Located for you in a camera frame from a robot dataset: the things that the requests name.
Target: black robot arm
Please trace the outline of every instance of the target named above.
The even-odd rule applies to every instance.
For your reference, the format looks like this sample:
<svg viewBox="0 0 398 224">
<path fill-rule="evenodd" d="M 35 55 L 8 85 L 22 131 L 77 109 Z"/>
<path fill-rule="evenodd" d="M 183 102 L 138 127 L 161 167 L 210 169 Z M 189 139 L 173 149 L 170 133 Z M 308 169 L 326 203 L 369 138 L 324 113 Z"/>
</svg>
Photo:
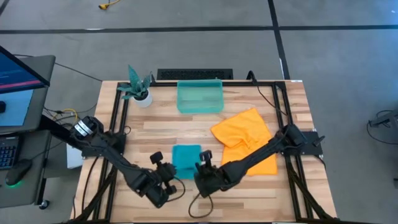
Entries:
<svg viewBox="0 0 398 224">
<path fill-rule="evenodd" d="M 240 161 L 227 162 L 221 167 L 212 166 L 210 159 L 211 151 L 200 154 L 203 165 L 196 163 L 198 172 L 195 174 L 195 183 L 202 197 L 207 197 L 217 190 L 228 190 L 238 183 L 245 176 L 246 172 L 267 159 L 269 156 L 284 150 L 294 150 L 307 143 L 302 132 L 291 124 L 279 130 L 276 135 L 265 145 L 254 151 Z"/>
<path fill-rule="evenodd" d="M 146 196 L 155 207 L 163 206 L 169 195 L 177 191 L 175 186 L 169 184 L 176 173 L 175 167 L 169 163 L 161 163 L 161 152 L 156 152 L 150 157 L 152 163 L 157 164 L 156 170 L 131 164 L 115 149 L 121 142 L 120 134 L 104 133 L 101 122 L 90 116 L 79 121 L 70 134 L 80 150 L 91 151 L 106 158 L 123 174 L 129 188 L 140 197 Z"/>
</svg>

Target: potted plant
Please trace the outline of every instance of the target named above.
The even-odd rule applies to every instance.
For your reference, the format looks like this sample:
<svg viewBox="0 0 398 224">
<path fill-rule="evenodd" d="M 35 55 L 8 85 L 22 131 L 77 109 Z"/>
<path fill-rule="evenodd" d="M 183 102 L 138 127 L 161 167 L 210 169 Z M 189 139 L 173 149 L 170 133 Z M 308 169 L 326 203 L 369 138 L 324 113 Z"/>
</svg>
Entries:
<svg viewBox="0 0 398 224">
<path fill-rule="evenodd" d="M 130 83 L 121 83 L 118 90 L 125 91 L 127 95 L 122 98 L 125 100 L 133 97 L 136 104 L 140 107 L 147 107 L 152 103 L 152 95 L 149 91 L 151 74 L 141 80 L 136 71 L 129 65 Z"/>
</svg>

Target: monitor screen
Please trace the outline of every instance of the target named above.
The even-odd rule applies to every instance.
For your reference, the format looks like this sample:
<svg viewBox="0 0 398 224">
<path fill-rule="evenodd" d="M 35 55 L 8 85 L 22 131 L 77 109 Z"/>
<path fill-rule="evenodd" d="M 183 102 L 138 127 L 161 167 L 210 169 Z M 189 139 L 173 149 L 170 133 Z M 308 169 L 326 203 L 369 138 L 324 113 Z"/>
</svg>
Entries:
<svg viewBox="0 0 398 224">
<path fill-rule="evenodd" d="M 3 50 L 0 51 L 0 93 L 31 90 L 46 85 L 40 75 Z"/>
</svg>

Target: wooden table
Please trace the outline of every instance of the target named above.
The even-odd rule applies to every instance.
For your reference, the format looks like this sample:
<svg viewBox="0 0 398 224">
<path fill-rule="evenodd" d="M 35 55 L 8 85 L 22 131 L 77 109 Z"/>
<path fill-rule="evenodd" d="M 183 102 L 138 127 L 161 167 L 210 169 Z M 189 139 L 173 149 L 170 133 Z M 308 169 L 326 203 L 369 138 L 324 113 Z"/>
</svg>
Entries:
<svg viewBox="0 0 398 224">
<path fill-rule="evenodd" d="M 99 94 L 95 116 L 109 128 L 111 112 L 116 93 L 117 81 L 103 82 Z M 286 81 L 290 108 L 294 123 L 302 131 L 314 128 L 307 97 L 302 82 Z M 271 87 L 260 87 L 262 93 L 274 103 Z M 127 136 L 124 157 L 140 167 L 152 165 L 149 156 L 157 151 L 164 155 L 164 161 L 171 162 L 172 146 L 174 144 L 201 144 L 203 150 L 211 150 L 212 162 L 220 165 L 223 145 L 210 132 L 210 127 L 220 121 L 236 115 L 249 108 L 257 108 L 266 122 L 270 132 L 275 134 L 279 129 L 275 109 L 259 94 L 256 87 L 239 86 L 224 87 L 224 110 L 220 114 L 182 115 L 178 112 L 176 87 L 151 87 L 153 103 L 148 108 L 139 108 L 131 100 L 128 108 L 126 125 L 132 131 Z M 283 105 L 282 94 L 279 93 L 280 104 Z M 331 197 L 328 179 L 323 164 L 313 156 L 302 156 L 303 168 L 307 178 L 309 191 L 327 213 L 336 216 Z M 94 159 L 87 159 L 81 170 L 76 192 L 76 214 L 81 212 L 81 200 L 88 171 Z M 294 221 L 292 199 L 285 161 L 281 155 L 277 157 L 277 175 L 245 176 L 240 184 L 226 192 L 216 192 L 212 195 L 214 201 L 213 213 L 200 220 L 188 215 L 188 206 L 198 193 L 193 180 L 184 180 L 187 188 L 185 195 L 174 202 L 166 203 L 157 209 L 146 197 L 140 198 L 126 185 L 123 175 L 118 174 L 115 198 L 113 202 L 112 222 L 272 222 Z M 85 198 L 85 206 L 94 196 L 101 172 L 102 159 L 98 159 Z M 173 182 L 180 195 L 182 186 Z M 305 209 L 300 191 L 298 191 L 302 216 Z M 102 203 L 100 218 L 104 217 L 105 203 Z M 197 200 L 193 207 L 194 215 L 205 214 L 210 209 L 208 198 Z"/>
</svg>

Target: white pot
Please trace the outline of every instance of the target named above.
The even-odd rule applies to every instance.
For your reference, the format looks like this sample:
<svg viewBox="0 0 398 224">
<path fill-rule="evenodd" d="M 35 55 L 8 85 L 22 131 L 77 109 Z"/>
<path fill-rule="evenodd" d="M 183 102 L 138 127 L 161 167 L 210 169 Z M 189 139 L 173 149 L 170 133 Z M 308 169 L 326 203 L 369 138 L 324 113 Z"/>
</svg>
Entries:
<svg viewBox="0 0 398 224">
<path fill-rule="evenodd" d="M 132 99 L 136 102 L 136 105 L 142 108 L 148 107 L 152 103 L 152 94 L 148 90 L 147 98 L 143 100 L 136 100 L 134 97 Z"/>
</svg>

